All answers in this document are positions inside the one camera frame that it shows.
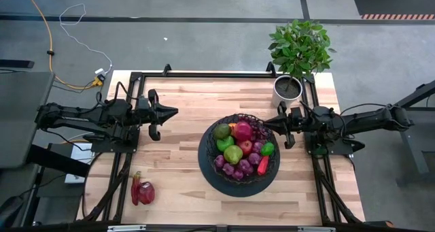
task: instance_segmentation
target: plant stem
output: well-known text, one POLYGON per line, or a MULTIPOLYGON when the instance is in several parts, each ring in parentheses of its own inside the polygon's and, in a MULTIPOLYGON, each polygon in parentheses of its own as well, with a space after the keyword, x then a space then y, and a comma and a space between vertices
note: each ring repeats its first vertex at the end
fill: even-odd
POLYGON ((285 91, 288 92, 288 89, 290 88, 290 82, 292 82, 293 76, 290 76, 290 80, 287 83, 287 87, 285 88, 285 91))

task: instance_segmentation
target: table leg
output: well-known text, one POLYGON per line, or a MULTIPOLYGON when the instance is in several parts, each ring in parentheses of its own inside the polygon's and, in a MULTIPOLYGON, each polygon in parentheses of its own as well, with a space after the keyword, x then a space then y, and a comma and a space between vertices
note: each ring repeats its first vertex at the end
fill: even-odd
POLYGON ((30 148, 27 161, 80 177, 86 177, 89 170, 88 164, 57 154, 34 144, 32 144, 30 148))

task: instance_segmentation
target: grape cluster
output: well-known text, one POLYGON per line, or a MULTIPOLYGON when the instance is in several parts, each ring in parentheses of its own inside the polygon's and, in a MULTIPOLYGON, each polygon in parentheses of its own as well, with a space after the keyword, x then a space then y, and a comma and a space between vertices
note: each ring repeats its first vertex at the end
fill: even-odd
POLYGON ((263 127, 261 122, 258 122, 255 118, 251 118, 249 116, 239 116, 239 121, 247 122, 253 131, 251 141, 257 142, 266 142, 266 138, 268 137, 268 130, 263 127))

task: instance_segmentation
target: white pot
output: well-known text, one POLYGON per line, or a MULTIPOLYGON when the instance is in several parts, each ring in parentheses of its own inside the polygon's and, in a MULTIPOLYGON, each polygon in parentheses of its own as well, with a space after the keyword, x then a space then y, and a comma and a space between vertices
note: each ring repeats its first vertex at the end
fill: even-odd
POLYGON ((297 81, 297 83, 299 84, 299 88, 300 88, 299 95, 298 95, 297 97, 293 98, 293 99, 287 99, 287 98, 285 98, 285 97, 282 97, 281 95, 279 95, 279 94, 277 93, 277 89, 275 88, 275 85, 276 85, 277 81, 280 80, 280 79, 282 79, 282 78, 290 78, 290 76, 280 76, 280 77, 278 77, 278 78, 275 80, 275 82, 273 83, 272 104, 273 104, 275 107, 278 107, 279 102, 281 102, 281 101, 284 101, 285 104, 286 104, 287 106, 289 106, 289 105, 291 104, 291 102, 297 100, 297 99, 301 96, 301 94, 302 94, 302 90, 303 90, 303 89, 302 89, 302 84, 299 82, 299 80, 296 79, 296 78, 292 78, 293 80, 297 81))

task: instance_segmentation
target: wicker basket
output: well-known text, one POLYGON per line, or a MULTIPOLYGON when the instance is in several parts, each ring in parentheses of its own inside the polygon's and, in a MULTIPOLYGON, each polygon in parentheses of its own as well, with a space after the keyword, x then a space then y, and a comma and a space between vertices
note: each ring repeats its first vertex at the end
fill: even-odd
POLYGON ((210 134, 207 136, 207 144, 206 144, 207 157, 208 157, 210 165, 213 167, 216 174, 219 176, 222 176, 226 181, 232 182, 234 184, 251 184, 252 182, 258 182, 258 181, 265 179, 265 177, 267 177, 272 172, 272 170, 275 166, 275 163, 276 163, 275 158, 277 156, 277 152, 279 151, 279 149, 278 149, 277 140, 275 139, 275 136, 273 135, 273 133, 270 129, 266 128, 266 132, 267 132, 266 141, 271 142, 275 146, 275 151, 269 156, 269 161, 268 161, 268 165, 266 168, 266 173, 264 175, 259 176, 257 174, 256 167, 254 167, 254 172, 251 175, 244 176, 241 180, 235 180, 233 177, 227 176, 225 174, 225 172, 222 171, 221 169, 217 169, 216 166, 214 165, 214 160, 216 159, 216 157, 220 154, 223 154, 221 151, 218 150, 218 147, 216 146, 216 140, 213 138, 214 129, 219 124, 222 124, 222 123, 226 123, 226 124, 237 123, 241 116, 253 119, 254 124, 257 124, 258 126, 262 125, 262 120, 256 118, 255 116, 249 115, 249 114, 234 114, 232 116, 227 116, 227 117, 224 117, 224 118, 218 120, 212 126, 210 134))

